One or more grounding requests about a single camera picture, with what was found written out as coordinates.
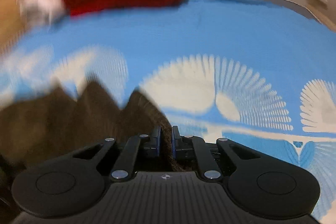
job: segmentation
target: blue bedsheet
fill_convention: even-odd
[[[98,76],[122,105],[140,87],[181,134],[223,136],[301,166],[336,212],[336,34],[256,0],[105,11],[34,30],[1,64],[0,102]]]

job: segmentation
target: silver rivet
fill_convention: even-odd
[[[204,173],[204,176],[208,179],[218,179],[221,176],[221,173],[216,170],[209,170]]]
[[[128,173],[125,170],[115,170],[112,172],[112,177],[115,179],[124,179],[128,176]]]

